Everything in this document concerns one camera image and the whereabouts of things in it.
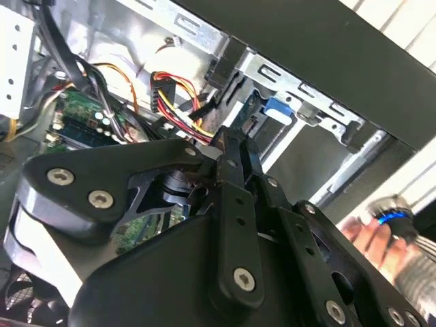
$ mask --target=red wire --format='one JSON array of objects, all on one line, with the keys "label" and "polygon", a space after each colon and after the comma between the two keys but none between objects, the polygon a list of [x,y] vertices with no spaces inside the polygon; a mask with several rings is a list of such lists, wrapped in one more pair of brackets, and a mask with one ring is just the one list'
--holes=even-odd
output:
[{"label": "red wire", "polygon": [[[190,86],[191,86],[191,88],[193,89],[193,92],[195,93],[195,94],[197,94],[197,90],[196,90],[196,88],[194,87],[194,85],[191,83],[191,81],[190,80],[187,80],[186,78],[183,78],[183,77],[180,77],[180,76],[177,76],[177,75],[173,75],[173,74],[170,74],[170,73],[165,73],[165,72],[163,72],[163,73],[160,73],[160,74],[158,74],[157,76],[163,76],[163,77],[173,77],[173,78],[179,78],[179,79],[181,79],[181,80],[184,80],[186,83],[188,83]],[[196,101],[195,101],[195,99],[194,98],[192,98],[192,104],[193,104],[193,111],[196,111],[197,109],[199,109],[198,107],[197,107],[197,103],[196,103]]]},{"label": "red wire", "polygon": [[211,141],[210,138],[207,138],[206,136],[203,136],[202,134],[199,134],[195,131],[192,131],[188,128],[186,128],[186,126],[184,126],[180,121],[177,120],[177,118],[172,117],[165,109],[165,106],[163,104],[163,102],[160,99],[157,99],[157,107],[160,111],[160,113],[162,113],[165,118],[167,118],[169,121],[171,121],[173,124],[175,124],[178,128],[182,129],[185,133],[205,142],[205,143],[209,143]]}]

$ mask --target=black panel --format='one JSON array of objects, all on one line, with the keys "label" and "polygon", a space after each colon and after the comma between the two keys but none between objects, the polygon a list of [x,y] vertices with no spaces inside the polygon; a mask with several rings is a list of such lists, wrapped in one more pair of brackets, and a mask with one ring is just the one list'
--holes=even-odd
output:
[{"label": "black panel", "polygon": [[176,0],[414,149],[434,135],[433,73],[337,0]]}]

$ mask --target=finger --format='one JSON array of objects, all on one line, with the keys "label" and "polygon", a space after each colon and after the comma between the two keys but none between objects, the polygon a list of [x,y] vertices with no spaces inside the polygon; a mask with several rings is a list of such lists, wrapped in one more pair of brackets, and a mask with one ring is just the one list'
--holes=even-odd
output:
[{"label": "finger", "polygon": [[373,264],[377,269],[382,264],[383,256],[388,246],[390,238],[390,228],[384,224],[377,228],[374,233],[374,237],[365,252],[365,257]]},{"label": "finger", "polygon": [[379,271],[391,283],[401,271],[403,262],[407,256],[407,244],[403,238],[396,240],[386,252]]},{"label": "finger", "polygon": [[378,226],[378,221],[373,219],[367,226],[364,226],[360,231],[359,235],[357,235],[353,244],[361,253],[364,253],[367,249],[368,244],[371,241],[374,232],[376,231]]},{"label": "finger", "polygon": [[358,220],[353,220],[349,223],[347,223],[343,229],[341,230],[342,234],[349,240],[350,242],[353,242],[359,232],[362,230],[362,223]]}]

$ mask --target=orange wire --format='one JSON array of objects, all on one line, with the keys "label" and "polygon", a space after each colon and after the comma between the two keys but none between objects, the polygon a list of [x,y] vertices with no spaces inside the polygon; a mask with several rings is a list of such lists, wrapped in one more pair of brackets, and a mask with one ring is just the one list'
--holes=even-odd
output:
[{"label": "orange wire", "polygon": [[130,86],[130,92],[131,92],[131,95],[133,96],[133,99],[134,99],[134,111],[137,114],[139,114],[138,98],[136,97],[136,92],[135,92],[134,84],[130,81],[130,79],[127,77],[127,75],[121,69],[119,69],[116,65],[111,64],[111,63],[96,63],[96,64],[94,64],[94,66],[95,67],[104,66],[104,67],[113,69],[114,71],[116,71],[120,75],[122,75],[122,77],[124,77],[125,81]]}]

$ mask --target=capacitor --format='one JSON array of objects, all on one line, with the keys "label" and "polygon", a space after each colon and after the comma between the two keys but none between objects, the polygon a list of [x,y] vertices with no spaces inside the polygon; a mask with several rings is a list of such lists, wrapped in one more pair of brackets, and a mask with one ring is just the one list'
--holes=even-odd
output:
[{"label": "capacitor", "polygon": [[95,117],[95,119],[97,119],[97,120],[102,120],[103,119],[103,114],[100,112],[100,111],[97,111],[95,114],[94,114],[94,117]]}]

